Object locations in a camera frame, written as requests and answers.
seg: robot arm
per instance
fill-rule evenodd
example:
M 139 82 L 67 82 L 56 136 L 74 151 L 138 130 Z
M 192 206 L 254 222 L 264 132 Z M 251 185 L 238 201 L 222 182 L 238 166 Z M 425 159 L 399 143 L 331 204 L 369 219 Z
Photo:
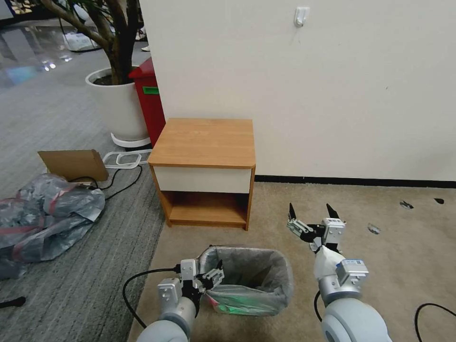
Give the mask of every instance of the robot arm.
M 329 218 L 320 225 L 296 219 L 290 203 L 288 228 L 316 253 L 314 275 L 325 306 L 322 332 L 327 342 L 391 342 L 380 314 L 360 301 L 369 271 L 360 259 L 346 259 L 338 250 L 345 221 L 326 204 Z
M 201 296 L 225 277 L 221 261 L 205 274 L 199 274 L 197 259 L 182 260 L 180 269 L 180 278 L 166 278 L 158 284 L 160 316 L 143 330 L 137 342 L 187 342 Z

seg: green label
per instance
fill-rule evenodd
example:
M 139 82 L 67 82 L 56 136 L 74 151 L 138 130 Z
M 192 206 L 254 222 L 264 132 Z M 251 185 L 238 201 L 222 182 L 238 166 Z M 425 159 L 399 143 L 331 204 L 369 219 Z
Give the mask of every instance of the green label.
M 158 87 L 142 87 L 142 91 L 147 95 L 158 95 Z

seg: wooden nightstand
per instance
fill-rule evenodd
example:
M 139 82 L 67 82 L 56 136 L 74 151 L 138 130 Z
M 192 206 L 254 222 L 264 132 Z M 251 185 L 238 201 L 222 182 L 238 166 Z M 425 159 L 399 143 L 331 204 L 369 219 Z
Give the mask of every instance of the wooden nightstand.
M 168 226 L 248 230 L 252 120 L 168 119 L 148 163 Z

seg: gray striped carpet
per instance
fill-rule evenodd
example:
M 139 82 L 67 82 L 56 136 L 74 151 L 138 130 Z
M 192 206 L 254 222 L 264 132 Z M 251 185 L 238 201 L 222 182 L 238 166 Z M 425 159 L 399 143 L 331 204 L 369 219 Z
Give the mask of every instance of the gray striped carpet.
M 139 50 L 144 45 L 137 44 L 135 63 L 150 56 Z M 94 148 L 103 156 L 116 149 L 84 82 L 107 64 L 102 51 L 83 53 L 0 94 L 0 199 L 14 196 L 44 170 L 38 150 Z M 120 171 L 106 194 L 132 182 L 138 171 Z M 27 298 L 21 308 L 0 309 L 0 341 L 125 341 L 132 317 L 122 285 L 149 267 L 161 212 L 146 166 L 139 181 L 109 200 L 101 219 L 66 253 L 30 265 L 21 279 L 0 281 L 0 301 Z M 143 283 L 131 283 L 134 306 Z

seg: nightstand drawer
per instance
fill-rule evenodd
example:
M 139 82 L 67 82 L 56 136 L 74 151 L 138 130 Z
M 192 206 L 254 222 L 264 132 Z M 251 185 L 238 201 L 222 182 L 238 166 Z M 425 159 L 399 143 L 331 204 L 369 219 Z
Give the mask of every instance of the nightstand drawer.
M 161 191 L 249 193 L 251 169 L 154 166 Z

